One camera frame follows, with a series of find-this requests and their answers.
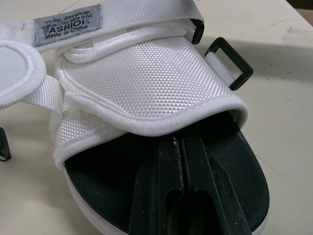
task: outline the table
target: table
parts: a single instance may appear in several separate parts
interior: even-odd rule
[[[2,0],[0,19],[32,19],[98,0]],[[313,28],[284,0],[198,0],[204,54],[225,37],[254,68],[238,94],[250,108],[243,133],[264,171],[270,215],[264,235],[313,229]],[[53,56],[45,53],[47,73]],[[231,63],[225,62],[236,74]],[[48,111],[27,104],[1,110],[13,158],[0,164],[0,234],[99,235],[80,212],[52,158]]]

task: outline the fabric label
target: fabric label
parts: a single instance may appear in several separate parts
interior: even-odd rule
[[[35,46],[52,43],[101,28],[101,5],[80,8],[34,20]]]

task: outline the black footbed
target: black footbed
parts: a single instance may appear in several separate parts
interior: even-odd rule
[[[265,220],[269,192],[262,169],[228,112],[199,121],[186,131],[197,132],[205,150],[228,173],[250,226]],[[136,172],[153,154],[152,138],[126,134],[69,158],[66,171],[81,197],[106,221],[128,232]]]

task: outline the buckle loop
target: buckle loop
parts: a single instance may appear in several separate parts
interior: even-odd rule
[[[10,148],[4,130],[0,127],[0,162],[11,159]]]
[[[192,44],[197,45],[201,41],[201,38],[204,33],[204,23],[203,21],[197,20],[197,19],[190,19],[190,20],[196,26],[196,30],[192,38]]]
[[[204,56],[209,52],[216,53],[219,48],[223,50],[223,52],[242,72],[242,74],[229,86],[232,91],[236,91],[253,75],[253,69],[224,38],[216,39]]]

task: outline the white midsole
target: white midsole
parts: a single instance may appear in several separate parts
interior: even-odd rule
[[[127,233],[121,231],[117,227],[110,224],[108,221],[106,221],[104,218],[102,218],[100,215],[97,214],[81,197],[79,192],[76,190],[74,184],[70,180],[68,173],[66,170],[64,170],[65,177],[67,179],[68,187],[70,192],[72,193],[72,196],[80,208],[80,210],[83,212],[85,217],[90,221],[90,223],[99,230],[104,235],[127,235]],[[252,232],[252,235],[261,235],[264,228],[266,227],[266,224],[268,222],[268,214],[266,215],[264,221],[262,224]]]

